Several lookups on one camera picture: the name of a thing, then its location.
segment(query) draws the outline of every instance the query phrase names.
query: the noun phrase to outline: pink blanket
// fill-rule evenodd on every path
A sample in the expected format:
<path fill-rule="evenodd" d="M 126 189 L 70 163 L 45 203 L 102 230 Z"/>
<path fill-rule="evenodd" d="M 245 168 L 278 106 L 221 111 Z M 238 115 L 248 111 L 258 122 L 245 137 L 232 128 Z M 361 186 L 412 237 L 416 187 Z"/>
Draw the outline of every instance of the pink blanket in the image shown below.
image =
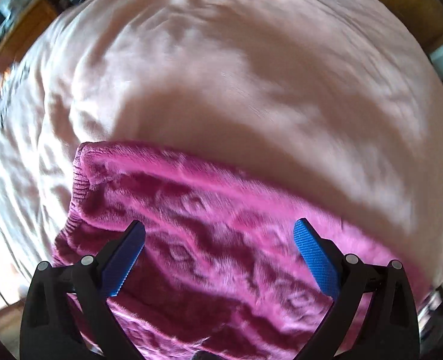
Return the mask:
<path fill-rule="evenodd" d="M 61 265 L 96 254 L 138 219 L 146 246 L 109 305 L 146 358 L 187 359 L 207 350 L 230 359 L 291 359 L 331 303 L 293 242 L 300 217 L 366 263 L 400 258 L 415 298 L 425 295 L 425 280 L 403 256 L 342 218 L 240 170 L 138 143 L 78 149 L 53 258 Z"/>

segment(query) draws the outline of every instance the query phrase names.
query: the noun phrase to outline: light pink sheet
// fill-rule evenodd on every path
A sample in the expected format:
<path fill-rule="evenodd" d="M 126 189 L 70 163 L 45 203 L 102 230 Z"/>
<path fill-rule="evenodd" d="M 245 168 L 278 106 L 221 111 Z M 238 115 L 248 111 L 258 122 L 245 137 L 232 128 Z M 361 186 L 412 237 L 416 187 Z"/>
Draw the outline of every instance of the light pink sheet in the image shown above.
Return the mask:
<path fill-rule="evenodd" d="M 377 0 L 90 0 L 22 65 L 0 234 L 26 275 L 65 224 L 78 145 L 135 139 L 288 188 L 443 280 L 443 85 Z"/>

